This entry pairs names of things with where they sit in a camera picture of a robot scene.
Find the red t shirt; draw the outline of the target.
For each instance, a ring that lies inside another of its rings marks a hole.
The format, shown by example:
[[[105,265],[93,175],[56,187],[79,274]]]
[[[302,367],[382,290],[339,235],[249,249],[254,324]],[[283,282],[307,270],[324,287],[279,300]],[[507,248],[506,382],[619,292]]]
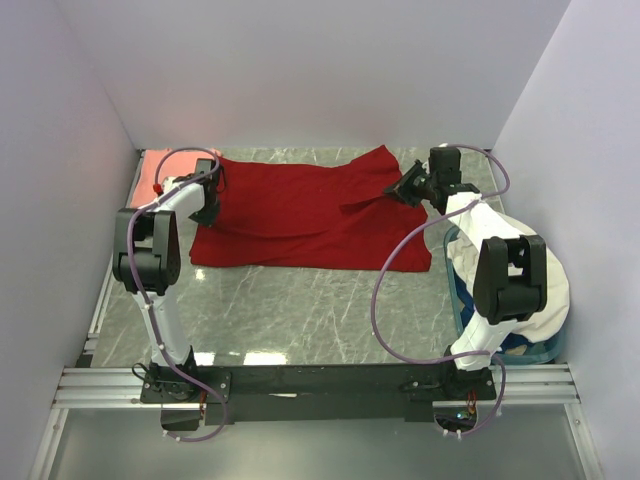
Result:
[[[384,146],[334,167],[221,163],[221,210],[196,231],[194,265],[378,270],[428,218],[423,207],[384,194],[401,177]]]

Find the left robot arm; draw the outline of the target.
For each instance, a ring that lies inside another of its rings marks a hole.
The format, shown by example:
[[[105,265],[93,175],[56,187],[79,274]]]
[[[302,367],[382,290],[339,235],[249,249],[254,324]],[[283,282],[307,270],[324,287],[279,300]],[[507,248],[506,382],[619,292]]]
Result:
[[[154,198],[116,214],[112,272],[132,295],[151,344],[144,383],[171,401],[196,395],[220,399],[198,376],[193,347],[179,320],[174,285],[181,273],[179,223],[189,219],[211,226],[220,211],[218,185],[224,169],[218,155],[204,149],[192,173],[157,180]]]

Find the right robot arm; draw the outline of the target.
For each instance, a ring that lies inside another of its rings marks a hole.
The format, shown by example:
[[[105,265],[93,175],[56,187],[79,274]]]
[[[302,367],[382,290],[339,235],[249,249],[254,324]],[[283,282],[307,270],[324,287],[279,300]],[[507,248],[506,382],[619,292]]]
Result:
[[[472,295],[475,311],[460,337],[439,359],[439,387],[460,399],[487,372],[495,353],[519,325],[547,303],[546,243],[511,226],[488,194],[462,179],[462,144],[431,149],[385,195],[412,207],[428,201],[441,220],[458,227],[478,253]]]

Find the folded pink t shirt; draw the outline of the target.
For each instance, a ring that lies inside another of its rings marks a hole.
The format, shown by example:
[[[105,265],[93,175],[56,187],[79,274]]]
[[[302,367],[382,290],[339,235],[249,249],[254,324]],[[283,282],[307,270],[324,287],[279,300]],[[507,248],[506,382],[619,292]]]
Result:
[[[212,160],[210,154],[187,150],[172,154],[166,160],[160,170],[158,180],[155,180],[156,170],[162,158],[170,152],[170,149],[146,150],[142,157],[142,163],[138,179],[133,190],[129,207],[140,207],[150,203],[156,198],[153,185],[162,183],[168,177],[186,176],[195,171],[196,162],[200,158]]]

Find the white crumpled t shirt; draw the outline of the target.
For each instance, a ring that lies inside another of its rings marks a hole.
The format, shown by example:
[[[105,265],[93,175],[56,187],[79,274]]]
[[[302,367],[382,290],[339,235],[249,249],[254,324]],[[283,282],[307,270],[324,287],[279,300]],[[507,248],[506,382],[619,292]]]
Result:
[[[529,342],[537,343],[554,336],[564,324],[570,308],[569,281],[562,263],[547,249],[547,303],[545,308],[534,313],[512,331],[524,336]],[[467,291],[473,293],[478,251],[463,233],[446,246],[446,254],[453,262],[454,270],[466,284]]]

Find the blue plastic basket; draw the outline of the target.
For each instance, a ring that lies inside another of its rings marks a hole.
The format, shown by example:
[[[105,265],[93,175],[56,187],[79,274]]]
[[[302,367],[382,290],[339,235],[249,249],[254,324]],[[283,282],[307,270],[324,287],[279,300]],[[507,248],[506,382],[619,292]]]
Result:
[[[469,292],[466,289],[466,284],[455,272],[453,262],[449,258],[448,254],[445,254],[445,266],[448,277],[449,292],[452,301],[454,322],[457,334],[460,335],[460,331],[464,329],[464,325],[467,324],[468,320],[467,313],[464,313],[463,318],[460,317],[461,305],[460,300],[458,299],[458,295]],[[520,340],[517,338],[517,334],[513,334],[514,336],[511,337],[510,340],[513,341],[515,345],[517,345]],[[506,365],[534,365],[554,363],[555,359],[564,350],[566,344],[566,325],[563,324],[554,336],[542,342],[531,343],[524,336],[522,337],[528,343],[527,349],[524,353],[520,354],[518,352],[519,347],[514,347],[507,354],[499,353],[500,358]]]

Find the blue t shirt in basket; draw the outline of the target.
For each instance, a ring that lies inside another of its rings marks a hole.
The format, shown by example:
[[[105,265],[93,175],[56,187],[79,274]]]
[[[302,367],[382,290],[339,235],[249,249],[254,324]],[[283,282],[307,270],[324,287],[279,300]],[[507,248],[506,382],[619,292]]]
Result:
[[[467,313],[468,322],[452,345],[455,353],[481,351],[484,354],[507,354],[514,347],[519,347],[520,354],[526,351],[528,343],[522,336],[517,335],[520,340],[517,345],[510,340],[514,336],[512,330],[517,326],[515,319],[492,325],[479,310],[472,308],[473,301],[469,293],[458,295],[458,299],[461,305],[460,317],[463,318],[464,313]]]

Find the black base beam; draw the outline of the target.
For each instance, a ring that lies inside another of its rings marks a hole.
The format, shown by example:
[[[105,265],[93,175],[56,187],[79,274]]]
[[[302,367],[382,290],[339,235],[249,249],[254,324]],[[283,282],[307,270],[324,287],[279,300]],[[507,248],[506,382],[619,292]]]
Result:
[[[208,425],[259,421],[401,418],[431,422],[437,402],[493,400],[489,369],[459,372],[440,365],[243,365],[200,366],[196,378],[208,391],[167,367],[145,373],[144,404],[201,409]]]

